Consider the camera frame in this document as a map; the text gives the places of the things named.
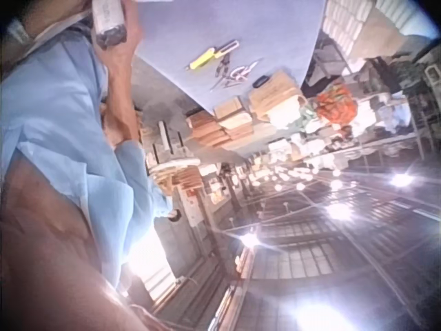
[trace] blue table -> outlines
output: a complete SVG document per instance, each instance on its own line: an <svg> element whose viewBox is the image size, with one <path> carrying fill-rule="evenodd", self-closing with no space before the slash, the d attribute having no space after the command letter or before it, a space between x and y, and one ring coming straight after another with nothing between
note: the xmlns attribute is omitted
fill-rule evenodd
<svg viewBox="0 0 441 331"><path fill-rule="evenodd" d="M252 83L279 69L299 85L311 61L325 0L175 0L140 3L145 40L137 55L175 83L207 111L233 96L245 97ZM220 59L198 70L185 67L210 47L238 39L230 68L262 61L237 87L218 87Z"/></svg>

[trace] bright light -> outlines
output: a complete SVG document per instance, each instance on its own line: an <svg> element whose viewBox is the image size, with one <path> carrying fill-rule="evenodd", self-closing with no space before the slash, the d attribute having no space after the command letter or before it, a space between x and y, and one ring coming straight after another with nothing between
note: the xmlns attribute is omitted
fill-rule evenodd
<svg viewBox="0 0 441 331"><path fill-rule="evenodd" d="M331 182L331 189L333 191L338 191L339 189L341 189L343 187L343 182L340 179L334 179Z"/></svg>
<svg viewBox="0 0 441 331"><path fill-rule="evenodd" d="M297 191L303 191L306 188L306 186L304 185L304 183L299 183L297 184L296 188Z"/></svg>
<svg viewBox="0 0 441 331"><path fill-rule="evenodd" d="M391 184L397 188L408 186L413 181L413 177L408 174L396 174L391 180Z"/></svg>
<svg viewBox="0 0 441 331"><path fill-rule="evenodd" d="M239 178L237 177L237 174L235 174L235 175L232 177L232 181L233 181L233 184L234 184L235 186L239 185Z"/></svg>
<svg viewBox="0 0 441 331"><path fill-rule="evenodd" d="M348 221L351 219L351 208L343 203L333 203L328 205L326 210L333 219L340 219L341 221Z"/></svg>
<svg viewBox="0 0 441 331"><path fill-rule="evenodd" d="M327 305L308 305L296 312L302 331L356 331L339 312Z"/></svg>
<svg viewBox="0 0 441 331"><path fill-rule="evenodd" d="M288 176L287 174L284 174L283 172L281 172L281 173L279 174L279 176L280 176L280 178L281 178L283 181L288 181L288 180L289 180L289 176Z"/></svg>
<svg viewBox="0 0 441 331"><path fill-rule="evenodd" d="M248 248L253 248L260 243L259 239L257 239L257 236L254 233L247 233L243 235L240 240Z"/></svg>
<svg viewBox="0 0 441 331"><path fill-rule="evenodd" d="M288 172L288 175L289 175L289 176L292 176L292 177L298 177L298 172L293 171L293 170L290 170L290 171Z"/></svg>

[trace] white bottle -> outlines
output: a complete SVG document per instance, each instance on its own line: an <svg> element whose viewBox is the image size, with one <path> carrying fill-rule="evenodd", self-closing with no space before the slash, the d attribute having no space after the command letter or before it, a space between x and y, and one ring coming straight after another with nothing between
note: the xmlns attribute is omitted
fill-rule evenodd
<svg viewBox="0 0 441 331"><path fill-rule="evenodd" d="M92 0L92 13L96 31L96 43L104 50L125 43L123 6L121 0Z"/></svg>

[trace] yellow screwdriver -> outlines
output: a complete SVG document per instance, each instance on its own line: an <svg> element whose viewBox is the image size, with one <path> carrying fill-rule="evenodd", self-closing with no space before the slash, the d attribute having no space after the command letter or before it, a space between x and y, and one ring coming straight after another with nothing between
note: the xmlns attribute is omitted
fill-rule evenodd
<svg viewBox="0 0 441 331"><path fill-rule="evenodd" d="M235 50L237 47L239 47L239 42L237 40L233 40L232 42L219 48L218 50L214 47L210 47L200 57L198 57L196 60L191 62L186 67L186 70L195 70L199 67L202 67L208 61L210 61L212 59L218 59L218 58L230 53L232 50Z"/></svg>

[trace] shirt sleeve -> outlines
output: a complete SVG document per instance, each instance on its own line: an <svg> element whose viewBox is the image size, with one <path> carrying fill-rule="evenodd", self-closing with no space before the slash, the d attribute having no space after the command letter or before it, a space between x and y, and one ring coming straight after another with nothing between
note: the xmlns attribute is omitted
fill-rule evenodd
<svg viewBox="0 0 441 331"><path fill-rule="evenodd" d="M172 204L153 179L147 176L145 154L140 143L124 141L116 147L115 155L134 193L133 216L124 243L127 256L132 244L149 231L154 218L167 215L172 210Z"/></svg>

